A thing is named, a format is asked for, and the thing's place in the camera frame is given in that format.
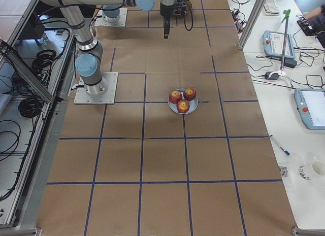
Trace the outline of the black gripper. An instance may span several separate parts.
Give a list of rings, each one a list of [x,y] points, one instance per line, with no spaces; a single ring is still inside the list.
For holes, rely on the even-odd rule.
[[[160,0],[160,14],[164,17],[164,38],[170,34],[170,17],[175,14],[177,0]]]

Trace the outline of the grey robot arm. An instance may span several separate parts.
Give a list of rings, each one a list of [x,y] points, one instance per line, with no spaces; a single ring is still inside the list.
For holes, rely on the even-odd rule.
[[[120,8],[118,5],[104,5],[102,7],[102,18],[105,22],[115,22],[120,18]]]
[[[79,8],[80,5],[113,5],[113,6],[137,6],[142,11],[150,11],[155,0],[40,0],[53,7],[60,8],[66,18],[69,27],[78,42],[81,51],[75,61],[77,72],[84,82],[86,93],[90,95],[105,93],[109,82],[104,79],[100,70],[103,48],[101,43],[92,35],[85,23],[84,16]]]

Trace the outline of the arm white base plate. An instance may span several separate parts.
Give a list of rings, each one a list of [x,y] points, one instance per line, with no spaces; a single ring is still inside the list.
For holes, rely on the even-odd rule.
[[[112,11],[100,10],[97,13],[95,26],[106,26],[106,27],[125,27],[127,19],[127,8],[121,8],[118,14],[113,14]]]
[[[74,104],[76,105],[113,105],[115,103],[116,87],[118,83],[117,72],[102,72],[102,79],[96,85],[87,85],[80,77]]]

